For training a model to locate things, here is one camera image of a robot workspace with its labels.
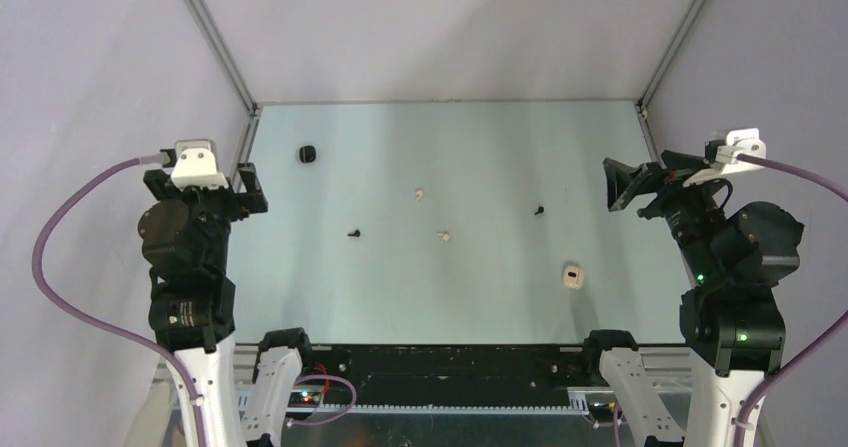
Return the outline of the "white earbud charging case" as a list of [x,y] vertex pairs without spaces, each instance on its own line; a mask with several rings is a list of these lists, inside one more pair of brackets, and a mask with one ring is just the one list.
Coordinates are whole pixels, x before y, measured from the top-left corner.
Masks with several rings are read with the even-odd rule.
[[568,264],[563,269],[563,285],[571,290],[581,290],[585,283],[584,270],[573,264]]

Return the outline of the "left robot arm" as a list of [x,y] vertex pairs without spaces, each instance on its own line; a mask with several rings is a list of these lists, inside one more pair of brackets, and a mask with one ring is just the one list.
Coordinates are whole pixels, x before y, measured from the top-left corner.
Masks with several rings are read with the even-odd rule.
[[148,322],[177,389],[189,446],[279,446],[294,383],[316,370],[303,328],[267,332],[258,344],[250,400],[238,406],[235,387],[236,286],[227,277],[233,223],[265,213],[268,201],[256,167],[237,167],[245,187],[192,182],[179,189],[173,173],[149,170],[155,204],[138,223],[150,263]]

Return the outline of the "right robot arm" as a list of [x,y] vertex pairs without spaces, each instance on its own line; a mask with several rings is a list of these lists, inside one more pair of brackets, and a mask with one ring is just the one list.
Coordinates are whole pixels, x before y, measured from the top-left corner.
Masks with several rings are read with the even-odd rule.
[[603,169],[608,209],[648,196],[639,216],[667,223],[693,276],[679,307],[693,380],[687,424],[670,417],[626,331],[589,334],[583,375],[613,390],[613,427],[628,427],[638,446],[744,445],[758,422],[762,385],[781,369],[786,327],[773,290],[799,267],[803,225],[769,202],[727,215],[716,193],[731,190],[731,176],[749,165],[721,155],[666,151],[638,166],[608,158]]

